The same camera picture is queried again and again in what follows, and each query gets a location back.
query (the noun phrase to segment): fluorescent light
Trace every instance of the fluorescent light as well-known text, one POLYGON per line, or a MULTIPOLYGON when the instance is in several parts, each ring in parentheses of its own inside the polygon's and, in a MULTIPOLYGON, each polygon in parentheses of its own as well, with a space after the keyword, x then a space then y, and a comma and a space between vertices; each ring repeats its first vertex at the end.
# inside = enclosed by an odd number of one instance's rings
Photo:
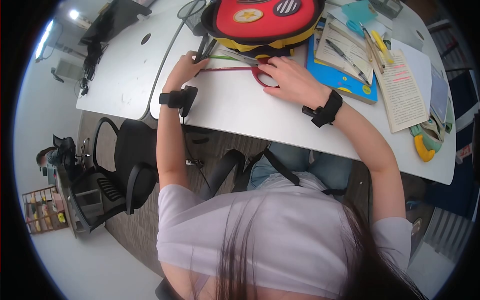
POLYGON ((45 29, 46 32, 50 32, 50 29, 52 29, 52 26, 53 26, 53 20, 50 21, 50 23, 48 24, 47 28, 45 29))
POLYGON ((78 18, 79 13, 76 10, 71 10, 69 15, 72 19, 75 20, 76 18, 78 18))
POLYGON ((47 41, 49 31, 52 28, 52 25, 53 25, 53 20, 50 21, 50 23, 48 24, 47 28, 45 29, 45 32, 43 33, 42 39, 40 40, 40 43, 38 43, 38 47, 36 48, 36 51, 35 51, 35 59, 39 58, 40 55, 42 54, 43 45, 47 41))

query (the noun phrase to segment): lap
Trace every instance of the lap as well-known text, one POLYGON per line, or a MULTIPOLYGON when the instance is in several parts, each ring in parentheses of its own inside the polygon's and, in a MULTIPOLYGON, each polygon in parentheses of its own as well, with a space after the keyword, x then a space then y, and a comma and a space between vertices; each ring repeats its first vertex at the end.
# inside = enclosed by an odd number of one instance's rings
MULTIPOLYGON (((314 162, 310 165, 310 150, 308 149, 275 142, 272 142, 268 149, 290 172, 307 171, 312 173, 329 189, 347 187, 351 159, 314 151, 314 162)), ((265 156, 262 156, 252 167, 247 190, 256 189, 265 179, 275 173, 278 171, 265 156)))

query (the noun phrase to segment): woman's right hand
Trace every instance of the woman's right hand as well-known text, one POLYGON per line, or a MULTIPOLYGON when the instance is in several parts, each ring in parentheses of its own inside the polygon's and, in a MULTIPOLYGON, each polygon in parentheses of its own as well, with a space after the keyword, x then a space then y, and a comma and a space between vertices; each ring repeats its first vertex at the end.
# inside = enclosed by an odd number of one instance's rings
POLYGON ((285 56, 272 57, 268 63, 258 68, 272 76, 280 87, 266 87, 264 92, 311 109, 325 106, 332 89, 318 82, 307 69, 285 56))

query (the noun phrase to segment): yellow highlighter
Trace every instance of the yellow highlighter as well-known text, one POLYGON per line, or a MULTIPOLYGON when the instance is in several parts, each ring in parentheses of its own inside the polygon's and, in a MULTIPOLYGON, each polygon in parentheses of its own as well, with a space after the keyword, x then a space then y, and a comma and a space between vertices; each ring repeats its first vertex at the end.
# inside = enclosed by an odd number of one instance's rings
POLYGON ((388 49, 387 49, 387 46, 386 46, 385 43, 382 41, 382 38, 380 37, 380 35, 378 34, 378 32, 376 32, 375 30, 372 30, 372 36, 373 36, 373 38, 375 39, 375 41, 377 42, 378 46, 380 47, 380 50, 381 50, 382 53, 384 54, 387 62, 389 62, 389 63, 394 63, 393 58, 392 58, 392 56, 390 55, 390 52, 389 52, 388 49))

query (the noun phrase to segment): open book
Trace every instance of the open book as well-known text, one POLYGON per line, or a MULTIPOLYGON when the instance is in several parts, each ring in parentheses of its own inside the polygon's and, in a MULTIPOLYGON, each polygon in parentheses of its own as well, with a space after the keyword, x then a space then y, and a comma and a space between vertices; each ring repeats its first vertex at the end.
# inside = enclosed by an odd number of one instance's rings
POLYGON ((318 43, 315 58, 320 62, 330 67, 333 67, 366 84, 355 71, 355 69, 345 59, 338 55, 332 47, 327 44, 325 40, 329 39, 345 53, 345 56, 350 58, 360 68, 360 70, 362 70, 370 83, 369 86, 371 86, 373 79, 373 68, 368 61, 367 53, 365 53, 362 48, 360 48, 350 39, 330 28, 329 23, 331 23, 333 20, 334 18, 331 15, 328 15, 322 37, 320 39, 320 42, 318 43))
POLYGON ((429 115, 402 50, 393 50, 390 54, 395 62, 385 61, 383 74, 376 64, 373 67, 384 96, 390 131, 394 133, 427 121, 429 115))

